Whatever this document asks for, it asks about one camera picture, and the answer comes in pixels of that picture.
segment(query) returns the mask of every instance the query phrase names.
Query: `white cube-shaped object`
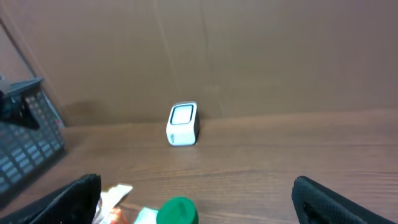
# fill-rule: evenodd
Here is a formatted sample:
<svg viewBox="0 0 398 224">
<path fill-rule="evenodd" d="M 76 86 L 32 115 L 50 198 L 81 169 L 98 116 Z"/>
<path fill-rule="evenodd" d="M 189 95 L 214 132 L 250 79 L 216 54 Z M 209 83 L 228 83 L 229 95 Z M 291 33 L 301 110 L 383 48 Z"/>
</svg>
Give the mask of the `white cube-shaped object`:
<svg viewBox="0 0 398 224">
<path fill-rule="evenodd" d="M 199 134 L 199 115 L 195 102 L 181 102 L 172 107 L 166 134 L 172 146 L 190 146 L 196 143 Z"/>
</svg>

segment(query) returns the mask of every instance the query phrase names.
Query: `wooden tabletop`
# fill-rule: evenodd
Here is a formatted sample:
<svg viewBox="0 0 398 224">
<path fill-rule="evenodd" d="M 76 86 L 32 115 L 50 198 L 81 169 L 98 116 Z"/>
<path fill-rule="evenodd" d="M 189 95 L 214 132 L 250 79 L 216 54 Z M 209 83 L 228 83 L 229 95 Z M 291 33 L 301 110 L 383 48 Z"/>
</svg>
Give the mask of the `wooden tabletop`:
<svg viewBox="0 0 398 224">
<path fill-rule="evenodd" d="M 63 130 L 67 156 L 1 216 L 83 174 L 127 183 L 126 203 L 191 198 L 200 223 L 298 223 L 291 200 L 306 175 L 398 222 L 398 111 L 204 120 L 198 144 L 171 147 L 165 123 Z"/>
</svg>

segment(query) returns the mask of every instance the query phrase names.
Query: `green round object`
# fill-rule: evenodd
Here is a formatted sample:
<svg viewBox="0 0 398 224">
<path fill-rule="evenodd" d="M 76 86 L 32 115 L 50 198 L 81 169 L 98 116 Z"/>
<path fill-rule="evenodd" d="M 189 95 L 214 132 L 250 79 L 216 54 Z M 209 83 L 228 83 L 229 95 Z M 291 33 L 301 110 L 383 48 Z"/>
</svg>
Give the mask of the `green round object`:
<svg viewBox="0 0 398 224">
<path fill-rule="evenodd" d="M 175 197 L 166 202 L 156 216 L 156 224 L 198 224 L 195 205 L 186 197 Z"/>
</svg>

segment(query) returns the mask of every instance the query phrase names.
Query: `light blue object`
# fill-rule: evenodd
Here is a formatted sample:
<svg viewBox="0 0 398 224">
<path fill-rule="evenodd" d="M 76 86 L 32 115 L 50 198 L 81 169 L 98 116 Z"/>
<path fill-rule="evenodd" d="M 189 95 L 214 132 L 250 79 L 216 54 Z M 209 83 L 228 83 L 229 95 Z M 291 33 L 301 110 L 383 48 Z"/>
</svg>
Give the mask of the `light blue object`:
<svg viewBox="0 0 398 224">
<path fill-rule="evenodd" d="M 134 224 L 156 224 L 156 216 L 158 212 L 158 210 L 144 207 L 141 212 L 139 212 Z"/>
</svg>

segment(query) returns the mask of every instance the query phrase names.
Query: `white device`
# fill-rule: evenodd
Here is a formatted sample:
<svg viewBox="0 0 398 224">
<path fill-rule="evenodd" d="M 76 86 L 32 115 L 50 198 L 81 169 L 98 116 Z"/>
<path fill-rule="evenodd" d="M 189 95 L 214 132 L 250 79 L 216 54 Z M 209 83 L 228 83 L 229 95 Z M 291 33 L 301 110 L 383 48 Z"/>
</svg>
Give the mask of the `white device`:
<svg viewBox="0 0 398 224">
<path fill-rule="evenodd" d="M 172 146 L 190 146 L 196 143 L 199 134 L 197 104 L 193 101 L 177 103 L 172 107 L 166 135 Z"/>
</svg>

